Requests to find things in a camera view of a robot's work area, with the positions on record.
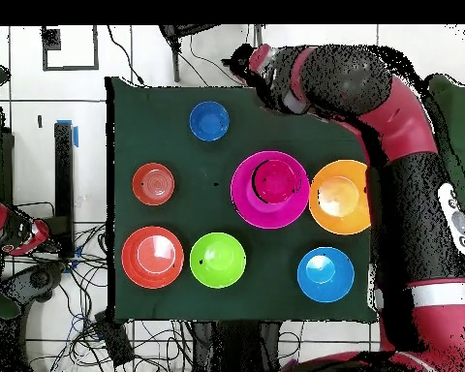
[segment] bowl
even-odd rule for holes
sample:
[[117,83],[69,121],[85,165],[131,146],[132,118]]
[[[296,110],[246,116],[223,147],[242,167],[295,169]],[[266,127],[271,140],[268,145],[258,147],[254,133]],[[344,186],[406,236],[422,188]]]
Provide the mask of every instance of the bowl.
[[298,285],[317,302],[335,302],[348,294],[355,280],[355,270],[348,256],[332,247],[320,247],[299,262]]
[[144,227],[126,239],[121,259],[131,281],[140,287],[158,289],[177,278],[184,263],[184,252],[169,230]]
[[310,212],[330,233],[349,235],[370,227],[366,192],[367,166],[338,160],[323,167],[310,186]]
[[203,141],[216,141],[229,128],[227,110],[216,102],[199,103],[190,114],[190,128],[193,134]]
[[133,176],[133,193],[146,205],[163,204],[171,198],[173,191],[172,173],[162,164],[145,164]]
[[248,224],[261,229],[280,229],[295,221],[305,210],[309,194],[310,181],[303,166],[280,151],[253,154],[232,176],[235,210]]
[[209,288],[221,289],[231,286],[243,275],[246,255],[232,235],[211,232],[193,245],[190,266],[199,282]]

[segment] blue bowl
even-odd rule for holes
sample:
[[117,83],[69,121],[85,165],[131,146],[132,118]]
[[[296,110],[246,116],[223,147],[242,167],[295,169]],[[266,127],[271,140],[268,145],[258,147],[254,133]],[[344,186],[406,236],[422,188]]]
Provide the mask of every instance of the blue bowl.
[[310,299],[334,302],[352,288],[355,270],[345,253],[332,247],[321,247],[301,259],[297,278],[301,290]]
[[200,140],[216,141],[228,131],[228,112],[216,102],[199,103],[191,111],[190,128]]

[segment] table surface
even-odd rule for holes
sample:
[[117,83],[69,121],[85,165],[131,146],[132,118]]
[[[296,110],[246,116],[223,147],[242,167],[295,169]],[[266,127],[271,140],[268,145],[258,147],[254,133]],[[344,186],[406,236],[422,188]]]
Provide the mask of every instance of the table surface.
[[[336,235],[322,229],[307,208],[280,230],[250,226],[230,199],[236,167],[251,154],[279,150],[294,156],[313,178],[339,159],[363,161],[360,145],[348,131],[309,116],[279,116],[256,106],[247,88],[142,88],[112,78],[115,133],[115,315],[126,319],[181,320],[335,320],[376,321],[367,305],[369,230]],[[204,142],[189,129],[189,114],[202,101],[216,101],[229,112],[226,135]],[[147,206],[132,191],[136,170],[161,163],[175,179],[165,204]],[[137,229],[160,226],[184,248],[184,267],[160,290],[135,285],[120,256],[124,241]],[[222,290],[200,284],[189,266],[193,244],[204,234],[229,233],[243,245],[247,263],[241,279]],[[343,299],[330,304],[306,297],[296,269],[310,250],[330,246],[348,255],[355,282]]]

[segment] white tile floor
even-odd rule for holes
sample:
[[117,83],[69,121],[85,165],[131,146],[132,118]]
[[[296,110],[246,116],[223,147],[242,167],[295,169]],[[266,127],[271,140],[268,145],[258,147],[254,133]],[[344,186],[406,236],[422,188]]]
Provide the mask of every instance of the white tile floor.
[[[50,51],[49,65],[91,64],[93,51],[91,26],[59,26],[62,50]],[[136,82],[124,52],[109,38],[106,26],[98,26],[98,71],[44,72],[40,27],[0,27],[0,65],[11,70],[11,81],[0,87],[0,107],[6,125],[15,134],[14,197],[15,203],[54,202],[53,132],[56,120],[69,119],[78,126],[79,145],[75,147],[75,202],[76,231],[103,223],[106,219],[106,90],[104,76],[124,77]],[[197,74],[183,60],[179,61],[181,82],[173,81],[171,51],[157,26],[111,26],[113,38],[123,45],[134,69],[146,85],[203,86]],[[244,42],[246,24],[226,24],[193,36],[193,52],[212,60],[219,66],[220,59],[229,57]],[[250,25],[248,40],[253,41]],[[300,44],[323,45],[368,44],[390,46],[401,50],[413,62],[418,74],[447,73],[465,83],[465,25],[286,25],[269,24],[263,31],[263,41],[272,46]],[[182,53],[209,85],[234,85],[212,64],[193,56],[191,38],[182,41]],[[39,128],[37,118],[43,118]],[[48,208],[25,209],[33,216],[47,217]],[[96,241],[85,253],[102,255]],[[4,275],[11,275],[27,266],[20,258],[6,263]],[[80,274],[86,272],[80,266]],[[107,273],[100,270],[92,280],[97,285],[107,282]],[[62,287],[70,298],[73,312],[80,312],[78,288],[66,274]],[[93,312],[105,309],[107,289],[89,287]],[[65,347],[72,326],[66,296],[60,289],[46,304],[35,303],[27,325],[27,350],[37,372],[47,372],[53,358]],[[170,322],[135,322],[126,325],[137,353],[142,357],[166,357]],[[279,344],[281,363],[290,358],[306,360],[343,351],[378,350],[379,327],[358,323],[302,323],[286,322],[282,332],[293,332],[302,339],[301,350],[295,352],[297,342],[289,333],[281,335]],[[191,336],[185,332],[185,338]],[[105,350],[98,350],[102,359]],[[169,356],[177,356],[175,344],[169,344]],[[87,354],[85,362],[93,361]],[[127,364],[126,372],[153,372],[156,366],[137,359]],[[97,367],[77,367],[63,364],[65,372],[101,372]],[[106,372],[114,372],[110,362],[103,365]],[[180,372],[182,355],[171,362],[171,369]],[[117,372],[124,372],[121,367]]]

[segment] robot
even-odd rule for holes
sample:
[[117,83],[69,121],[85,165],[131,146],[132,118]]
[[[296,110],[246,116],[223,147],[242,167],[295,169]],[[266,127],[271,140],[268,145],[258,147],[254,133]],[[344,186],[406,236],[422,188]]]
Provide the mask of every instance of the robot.
[[284,372],[465,372],[465,214],[454,188],[465,178],[446,170],[448,133],[426,81],[379,46],[242,45],[222,62],[262,108],[350,130],[368,166],[381,350]]
[[[33,219],[15,207],[0,202],[0,253],[24,256],[32,252],[58,253],[61,246],[53,239],[48,224]],[[46,302],[60,284],[67,263],[52,261],[32,265],[0,282],[0,292],[19,308],[37,300]]]

